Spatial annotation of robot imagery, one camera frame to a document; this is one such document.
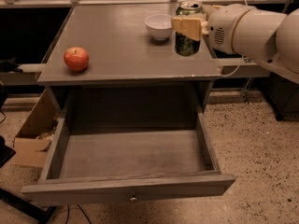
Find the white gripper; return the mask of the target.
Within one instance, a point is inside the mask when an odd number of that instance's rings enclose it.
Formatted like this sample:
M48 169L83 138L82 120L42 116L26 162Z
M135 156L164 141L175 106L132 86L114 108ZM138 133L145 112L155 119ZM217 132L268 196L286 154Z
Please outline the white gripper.
M203 35L208 34L209 45L216 50L233 54L233 36L236 26L246 13L255 9L253 6L231 4L203 5L203 10L209 17L208 22L202 16L179 15L171 18L172 29L187 38L200 41Z

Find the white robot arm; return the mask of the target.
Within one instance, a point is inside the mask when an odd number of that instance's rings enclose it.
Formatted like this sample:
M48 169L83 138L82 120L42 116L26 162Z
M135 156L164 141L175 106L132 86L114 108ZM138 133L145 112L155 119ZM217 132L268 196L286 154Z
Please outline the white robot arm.
M176 15L172 29L226 54L251 58L262 68L299 83L299 10L290 14L241 4L209 6L207 14Z

